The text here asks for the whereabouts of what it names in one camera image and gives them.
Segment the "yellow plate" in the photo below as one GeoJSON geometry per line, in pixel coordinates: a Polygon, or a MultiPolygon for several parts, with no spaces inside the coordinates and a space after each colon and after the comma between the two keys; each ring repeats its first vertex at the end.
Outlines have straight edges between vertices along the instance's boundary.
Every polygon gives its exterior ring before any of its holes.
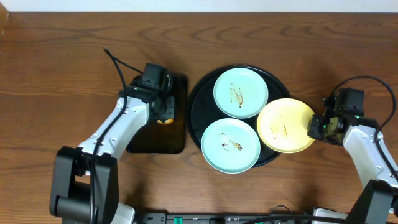
{"type": "Polygon", "coordinates": [[[280,153],[296,153],[311,146],[314,139],[307,135],[313,110],[302,101],[281,98],[268,103],[257,117],[261,141],[280,153]]]}

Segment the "light blue plate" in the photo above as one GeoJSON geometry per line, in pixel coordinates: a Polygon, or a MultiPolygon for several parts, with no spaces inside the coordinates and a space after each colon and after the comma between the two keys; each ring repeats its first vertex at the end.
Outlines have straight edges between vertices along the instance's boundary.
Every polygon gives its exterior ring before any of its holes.
{"type": "Polygon", "coordinates": [[[269,90],[257,72],[248,68],[232,68],[217,78],[213,98],[224,114],[246,119],[257,115],[265,107],[269,90]]]}
{"type": "Polygon", "coordinates": [[[224,118],[205,129],[201,151],[214,169],[238,174],[249,170],[257,162],[261,143],[250,125],[238,119],[224,118]]]}

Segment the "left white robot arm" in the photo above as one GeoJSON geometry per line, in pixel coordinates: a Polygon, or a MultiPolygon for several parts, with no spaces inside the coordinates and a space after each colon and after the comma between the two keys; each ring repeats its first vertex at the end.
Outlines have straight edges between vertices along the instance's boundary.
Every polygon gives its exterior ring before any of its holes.
{"type": "Polygon", "coordinates": [[[105,122],[77,148],[55,156],[50,214],[63,223],[132,223],[135,210],[119,201],[118,160],[150,118],[149,104],[119,98],[105,122]]]}

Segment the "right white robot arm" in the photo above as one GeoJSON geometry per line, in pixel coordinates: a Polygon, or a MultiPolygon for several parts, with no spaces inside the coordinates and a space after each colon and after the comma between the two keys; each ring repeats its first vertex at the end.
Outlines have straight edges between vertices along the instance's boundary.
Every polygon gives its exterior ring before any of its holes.
{"type": "Polygon", "coordinates": [[[391,209],[397,211],[397,164],[384,144],[376,120],[349,113],[326,117],[313,114],[307,135],[344,147],[351,156],[363,191],[346,220],[385,223],[391,209]]]}

